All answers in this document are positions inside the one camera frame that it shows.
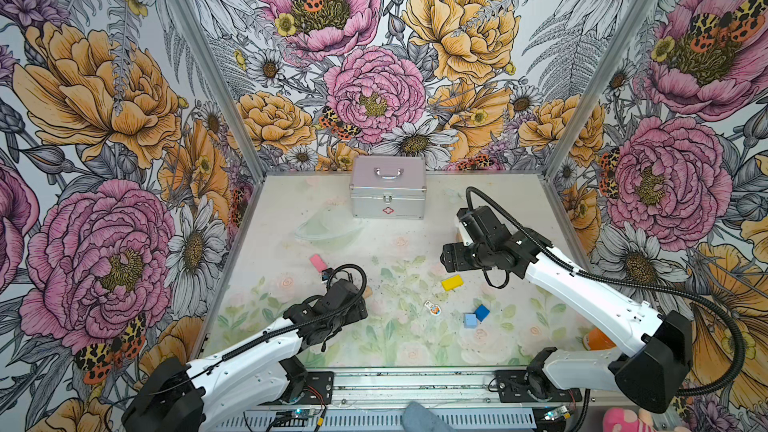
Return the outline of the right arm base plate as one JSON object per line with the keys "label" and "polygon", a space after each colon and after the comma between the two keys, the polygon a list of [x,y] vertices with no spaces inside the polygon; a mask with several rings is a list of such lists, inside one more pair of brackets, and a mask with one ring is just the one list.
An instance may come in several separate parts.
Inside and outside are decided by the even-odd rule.
{"label": "right arm base plate", "polygon": [[527,370],[521,368],[496,370],[487,390],[496,393],[501,403],[575,404],[583,398],[578,388],[557,389],[543,375],[530,375]]}

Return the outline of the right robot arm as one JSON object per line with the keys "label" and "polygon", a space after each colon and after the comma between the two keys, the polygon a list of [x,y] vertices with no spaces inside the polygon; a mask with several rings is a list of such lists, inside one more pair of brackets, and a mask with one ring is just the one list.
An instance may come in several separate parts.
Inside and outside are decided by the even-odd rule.
{"label": "right robot arm", "polygon": [[488,206],[456,214],[461,241],[444,245],[449,273],[502,270],[559,298],[603,332],[607,350],[567,351],[547,347],[527,366],[528,392],[546,400],[558,390],[620,392],[636,406],[667,410],[692,365],[692,325],[680,313],[662,314],[599,279],[578,275],[577,265],[530,228],[515,233]]}

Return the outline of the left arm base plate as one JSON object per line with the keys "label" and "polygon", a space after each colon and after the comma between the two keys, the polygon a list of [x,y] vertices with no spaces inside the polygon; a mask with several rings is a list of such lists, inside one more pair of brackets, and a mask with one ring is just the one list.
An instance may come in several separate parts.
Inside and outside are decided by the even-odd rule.
{"label": "left arm base plate", "polygon": [[290,376],[286,390],[278,401],[284,405],[330,405],[334,379],[335,374],[331,371],[309,371]]}

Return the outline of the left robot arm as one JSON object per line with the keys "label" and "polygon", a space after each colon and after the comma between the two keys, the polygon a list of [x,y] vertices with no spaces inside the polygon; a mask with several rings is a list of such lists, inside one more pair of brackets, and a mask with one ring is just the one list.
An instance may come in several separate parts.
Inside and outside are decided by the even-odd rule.
{"label": "left robot arm", "polygon": [[367,317],[366,286],[347,279],[288,308],[261,332],[183,363],[171,356],[145,380],[121,418],[125,431],[211,431],[250,406],[292,401],[304,388],[297,355]]}

